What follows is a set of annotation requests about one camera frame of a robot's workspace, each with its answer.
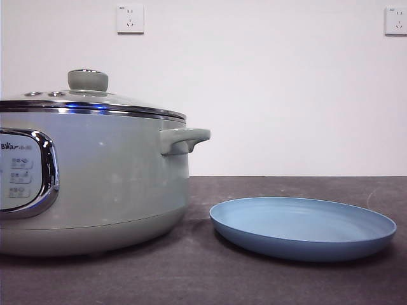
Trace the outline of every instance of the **control panel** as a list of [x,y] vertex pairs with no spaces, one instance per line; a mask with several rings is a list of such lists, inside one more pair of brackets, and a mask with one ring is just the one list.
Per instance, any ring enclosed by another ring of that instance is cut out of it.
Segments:
[[7,133],[0,133],[0,145],[0,210],[22,207],[43,184],[40,146],[34,136]]

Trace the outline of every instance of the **electrical socket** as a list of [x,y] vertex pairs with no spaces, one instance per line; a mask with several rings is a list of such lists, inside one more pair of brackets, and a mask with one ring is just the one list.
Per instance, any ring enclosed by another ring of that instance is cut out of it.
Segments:
[[117,7],[117,33],[144,33],[144,7],[142,4]]
[[386,35],[407,35],[407,8],[386,9]]

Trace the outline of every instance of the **electric hot pot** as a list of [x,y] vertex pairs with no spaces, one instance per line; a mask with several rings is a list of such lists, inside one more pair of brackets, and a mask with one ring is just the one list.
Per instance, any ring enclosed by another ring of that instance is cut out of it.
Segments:
[[169,231],[187,206],[185,115],[107,93],[106,74],[0,102],[0,253],[92,254]]

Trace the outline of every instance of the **chrome trim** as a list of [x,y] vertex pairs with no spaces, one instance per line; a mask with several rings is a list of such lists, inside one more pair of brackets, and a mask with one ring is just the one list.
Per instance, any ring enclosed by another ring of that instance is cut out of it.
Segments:
[[43,93],[40,92],[40,91],[31,91],[31,92],[27,92],[27,93],[25,94],[25,96],[26,96],[26,97],[33,97],[33,96],[35,96],[35,95],[41,95],[41,94],[43,94]]
[[75,114],[93,114],[102,116],[129,116],[133,118],[148,118],[148,119],[164,119],[167,121],[175,121],[186,123],[184,119],[173,118],[170,116],[160,116],[157,114],[137,113],[126,111],[110,111],[110,110],[91,110],[91,109],[69,109],[69,108],[7,108],[1,109],[1,113],[7,112],[22,112],[22,113],[75,113]]
[[64,92],[61,92],[61,91],[48,92],[48,96],[49,96],[49,97],[61,97],[61,96],[63,96],[63,95],[65,95],[65,93],[64,93]]
[[52,140],[37,130],[0,128],[0,133],[22,135],[36,141],[41,151],[42,185],[31,202],[21,207],[0,210],[0,219],[19,219],[36,216],[48,209],[57,199],[59,191],[59,170]]
[[2,100],[0,102],[0,112],[58,112],[58,109],[67,109],[69,110],[68,113],[114,114],[116,116],[169,119],[181,122],[186,120],[186,116],[179,112],[133,105],[72,102],[69,100]]

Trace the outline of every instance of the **dark gray table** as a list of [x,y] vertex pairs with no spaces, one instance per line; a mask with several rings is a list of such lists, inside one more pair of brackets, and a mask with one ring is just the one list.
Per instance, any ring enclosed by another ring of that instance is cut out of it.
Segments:
[[[317,264],[250,253],[218,235],[212,205],[295,196],[368,207],[397,223],[392,245]],[[190,208],[170,233],[100,257],[0,256],[9,304],[407,304],[407,177],[193,177]]]

